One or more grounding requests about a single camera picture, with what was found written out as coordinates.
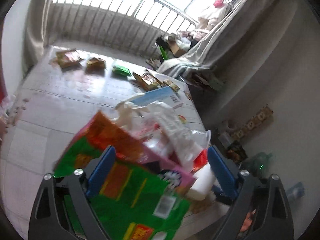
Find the green snack bag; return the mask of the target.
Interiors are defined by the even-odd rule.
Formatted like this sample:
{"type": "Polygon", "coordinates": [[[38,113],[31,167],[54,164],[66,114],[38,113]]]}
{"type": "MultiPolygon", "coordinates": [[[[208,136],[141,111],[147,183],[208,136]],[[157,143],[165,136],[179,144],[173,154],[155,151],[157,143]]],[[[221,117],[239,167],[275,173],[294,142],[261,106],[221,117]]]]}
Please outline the green snack bag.
{"type": "MultiPolygon", "coordinates": [[[[83,135],[58,160],[54,175],[85,171],[103,152],[83,135]]],[[[173,239],[190,207],[167,181],[117,156],[99,194],[88,200],[112,239],[173,239]]]]}

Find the blue white medicine box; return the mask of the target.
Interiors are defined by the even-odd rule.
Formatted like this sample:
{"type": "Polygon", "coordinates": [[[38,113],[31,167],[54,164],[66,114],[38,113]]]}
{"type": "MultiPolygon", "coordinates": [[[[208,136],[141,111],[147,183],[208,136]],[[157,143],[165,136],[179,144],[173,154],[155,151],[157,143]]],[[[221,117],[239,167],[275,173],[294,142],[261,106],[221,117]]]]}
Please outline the blue white medicine box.
{"type": "Polygon", "coordinates": [[[143,95],[139,95],[130,101],[137,106],[147,106],[150,103],[159,101],[166,103],[173,109],[177,109],[183,105],[183,102],[170,87],[162,87],[145,92],[143,95]]]}

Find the black orange snack box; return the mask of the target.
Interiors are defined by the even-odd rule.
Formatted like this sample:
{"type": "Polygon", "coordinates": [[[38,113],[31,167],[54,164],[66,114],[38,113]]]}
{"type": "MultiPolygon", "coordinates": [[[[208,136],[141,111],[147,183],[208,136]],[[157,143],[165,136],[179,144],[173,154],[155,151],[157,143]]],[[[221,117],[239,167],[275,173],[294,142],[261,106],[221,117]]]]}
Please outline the black orange snack box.
{"type": "Polygon", "coordinates": [[[248,158],[246,151],[237,140],[235,140],[231,145],[228,146],[226,156],[235,164],[239,164],[248,158]]]}

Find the red wrapper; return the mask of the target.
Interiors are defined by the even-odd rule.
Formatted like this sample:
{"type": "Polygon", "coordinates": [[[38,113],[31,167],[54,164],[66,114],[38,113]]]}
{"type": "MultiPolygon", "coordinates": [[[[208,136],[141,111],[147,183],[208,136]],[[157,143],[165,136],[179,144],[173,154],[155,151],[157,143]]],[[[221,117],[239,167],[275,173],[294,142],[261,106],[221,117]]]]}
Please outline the red wrapper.
{"type": "Polygon", "coordinates": [[[193,160],[193,169],[192,172],[195,173],[201,168],[204,167],[204,165],[207,164],[208,158],[207,158],[207,149],[204,149],[201,151],[201,153],[197,156],[195,160],[193,160]]]}

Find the clear water jug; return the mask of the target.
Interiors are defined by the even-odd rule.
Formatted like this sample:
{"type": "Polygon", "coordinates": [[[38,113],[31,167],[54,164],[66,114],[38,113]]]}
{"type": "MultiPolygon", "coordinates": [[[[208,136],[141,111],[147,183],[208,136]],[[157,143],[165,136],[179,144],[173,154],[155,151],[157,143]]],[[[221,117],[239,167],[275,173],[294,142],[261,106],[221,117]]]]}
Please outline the clear water jug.
{"type": "Polygon", "coordinates": [[[255,156],[245,160],[241,168],[247,170],[254,177],[265,178],[272,157],[272,153],[259,152],[255,156]]]}

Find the white crumpled plastic bag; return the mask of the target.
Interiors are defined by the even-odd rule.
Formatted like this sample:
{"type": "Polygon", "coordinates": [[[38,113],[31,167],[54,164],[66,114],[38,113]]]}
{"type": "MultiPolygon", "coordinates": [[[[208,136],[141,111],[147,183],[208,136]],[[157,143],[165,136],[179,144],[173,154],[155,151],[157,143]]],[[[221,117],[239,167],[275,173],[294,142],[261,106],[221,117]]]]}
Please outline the white crumpled plastic bag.
{"type": "Polygon", "coordinates": [[[192,171],[193,160],[209,146],[211,131],[189,128],[183,116],[176,114],[166,103],[155,101],[147,106],[137,106],[123,101],[115,110],[118,112],[118,117],[113,119],[116,125],[187,172],[192,171]]]}

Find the tall patterned cardboard box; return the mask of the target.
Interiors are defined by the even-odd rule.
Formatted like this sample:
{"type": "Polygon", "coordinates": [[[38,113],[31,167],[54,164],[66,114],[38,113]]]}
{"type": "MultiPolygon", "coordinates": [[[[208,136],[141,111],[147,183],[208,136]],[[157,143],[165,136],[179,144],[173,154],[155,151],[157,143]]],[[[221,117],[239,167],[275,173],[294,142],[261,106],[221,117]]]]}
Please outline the tall patterned cardboard box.
{"type": "Polygon", "coordinates": [[[258,128],[263,122],[273,115],[273,110],[268,104],[261,108],[256,115],[248,120],[243,126],[231,133],[230,136],[233,140],[240,141],[242,138],[247,137],[254,129],[258,128]]]}

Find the flattened brown carton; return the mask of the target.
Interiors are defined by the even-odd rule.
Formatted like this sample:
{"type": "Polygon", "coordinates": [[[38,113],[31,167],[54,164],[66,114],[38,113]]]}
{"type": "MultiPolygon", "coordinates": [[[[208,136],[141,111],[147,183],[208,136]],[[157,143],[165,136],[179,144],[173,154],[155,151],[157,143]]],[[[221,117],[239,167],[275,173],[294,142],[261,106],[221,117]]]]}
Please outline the flattened brown carton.
{"type": "Polygon", "coordinates": [[[143,72],[133,72],[132,75],[137,84],[147,92],[162,87],[161,81],[157,79],[148,69],[144,70],[143,72]]]}

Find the green small packet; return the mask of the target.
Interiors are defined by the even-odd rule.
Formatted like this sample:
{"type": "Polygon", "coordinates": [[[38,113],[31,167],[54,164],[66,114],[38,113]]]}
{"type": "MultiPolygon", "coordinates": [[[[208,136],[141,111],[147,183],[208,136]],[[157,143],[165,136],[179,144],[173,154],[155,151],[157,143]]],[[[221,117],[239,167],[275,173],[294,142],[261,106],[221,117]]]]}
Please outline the green small packet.
{"type": "Polygon", "coordinates": [[[116,75],[125,76],[125,77],[132,75],[128,68],[123,67],[121,65],[113,65],[112,72],[116,75]]]}

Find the small brown yellow packet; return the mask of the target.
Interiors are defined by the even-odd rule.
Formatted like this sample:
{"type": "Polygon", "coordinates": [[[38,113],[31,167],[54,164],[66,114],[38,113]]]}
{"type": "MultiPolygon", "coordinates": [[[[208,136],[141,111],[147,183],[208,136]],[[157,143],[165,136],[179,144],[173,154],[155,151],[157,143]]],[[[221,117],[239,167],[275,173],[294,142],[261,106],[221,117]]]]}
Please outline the small brown yellow packet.
{"type": "Polygon", "coordinates": [[[92,57],[87,60],[86,66],[88,69],[105,69],[106,62],[101,58],[92,57]]]}

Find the small printed box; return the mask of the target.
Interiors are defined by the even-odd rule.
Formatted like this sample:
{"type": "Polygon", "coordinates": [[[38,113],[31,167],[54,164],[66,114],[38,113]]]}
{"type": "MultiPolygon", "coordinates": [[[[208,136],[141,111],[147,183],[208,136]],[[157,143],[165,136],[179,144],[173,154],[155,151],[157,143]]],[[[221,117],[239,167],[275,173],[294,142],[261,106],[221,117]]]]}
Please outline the small printed box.
{"type": "Polygon", "coordinates": [[[169,79],[164,80],[162,83],[163,85],[170,87],[175,93],[178,93],[178,91],[180,90],[180,87],[178,87],[178,85],[176,85],[169,79]]]}

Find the brown snack wrapper left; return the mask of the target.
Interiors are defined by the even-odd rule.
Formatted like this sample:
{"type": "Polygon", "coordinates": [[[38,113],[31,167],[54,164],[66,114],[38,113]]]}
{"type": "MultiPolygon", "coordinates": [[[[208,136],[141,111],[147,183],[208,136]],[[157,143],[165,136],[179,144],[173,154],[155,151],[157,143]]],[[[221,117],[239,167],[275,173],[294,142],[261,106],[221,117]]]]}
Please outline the brown snack wrapper left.
{"type": "Polygon", "coordinates": [[[61,50],[56,52],[56,57],[51,59],[50,64],[58,65],[61,69],[76,66],[84,59],[76,49],[61,50]]]}

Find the cardboard box on balcony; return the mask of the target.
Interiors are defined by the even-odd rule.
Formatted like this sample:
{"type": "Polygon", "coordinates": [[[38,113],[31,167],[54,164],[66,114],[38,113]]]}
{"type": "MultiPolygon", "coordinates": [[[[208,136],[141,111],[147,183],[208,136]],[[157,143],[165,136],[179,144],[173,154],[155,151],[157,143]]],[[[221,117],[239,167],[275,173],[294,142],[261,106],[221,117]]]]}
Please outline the cardboard box on balcony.
{"type": "Polygon", "coordinates": [[[174,57],[180,57],[189,50],[189,45],[181,40],[168,41],[168,45],[174,57]]]}

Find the grey curtain right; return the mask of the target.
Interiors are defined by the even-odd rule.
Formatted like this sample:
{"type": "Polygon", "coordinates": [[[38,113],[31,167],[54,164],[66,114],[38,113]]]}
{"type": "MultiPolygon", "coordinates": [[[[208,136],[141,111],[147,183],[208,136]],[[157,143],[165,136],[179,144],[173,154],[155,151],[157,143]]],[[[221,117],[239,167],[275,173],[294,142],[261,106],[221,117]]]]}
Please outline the grey curtain right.
{"type": "Polygon", "coordinates": [[[157,72],[176,78],[215,69],[275,0],[240,0],[230,13],[181,57],[164,61],[157,72]]]}

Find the grey curtain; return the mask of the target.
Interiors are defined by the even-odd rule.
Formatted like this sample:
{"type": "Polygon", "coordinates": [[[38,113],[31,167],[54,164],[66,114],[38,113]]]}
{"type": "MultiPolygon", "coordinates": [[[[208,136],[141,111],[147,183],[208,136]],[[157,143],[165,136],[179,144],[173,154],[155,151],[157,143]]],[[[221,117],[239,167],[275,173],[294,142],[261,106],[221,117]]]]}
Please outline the grey curtain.
{"type": "Polygon", "coordinates": [[[181,57],[164,61],[157,72],[176,78],[215,69],[275,0],[240,0],[230,13],[181,57]]]}
{"type": "Polygon", "coordinates": [[[31,0],[24,32],[23,71],[26,75],[44,55],[47,21],[51,0],[31,0]]]}

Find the grey curtain left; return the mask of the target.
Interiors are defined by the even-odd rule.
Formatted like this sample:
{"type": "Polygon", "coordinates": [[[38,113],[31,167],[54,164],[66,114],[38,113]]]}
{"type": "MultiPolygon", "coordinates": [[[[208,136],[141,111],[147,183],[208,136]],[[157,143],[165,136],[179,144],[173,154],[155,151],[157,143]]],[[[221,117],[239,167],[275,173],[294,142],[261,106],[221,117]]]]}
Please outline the grey curtain left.
{"type": "Polygon", "coordinates": [[[26,75],[44,55],[47,21],[51,0],[31,0],[24,32],[23,71],[26,75]]]}

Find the metal balcony railing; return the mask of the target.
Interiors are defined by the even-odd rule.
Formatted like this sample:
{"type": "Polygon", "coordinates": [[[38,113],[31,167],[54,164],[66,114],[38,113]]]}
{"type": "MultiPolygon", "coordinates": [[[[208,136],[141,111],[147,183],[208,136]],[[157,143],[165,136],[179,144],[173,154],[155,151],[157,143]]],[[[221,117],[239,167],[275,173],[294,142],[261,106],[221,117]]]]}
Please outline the metal balcony railing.
{"type": "Polygon", "coordinates": [[[49,44],[79,41],[142,57],[159,53],[158,37],[197,24],[163,0],[50,0],[47,23],[49,44]]]}

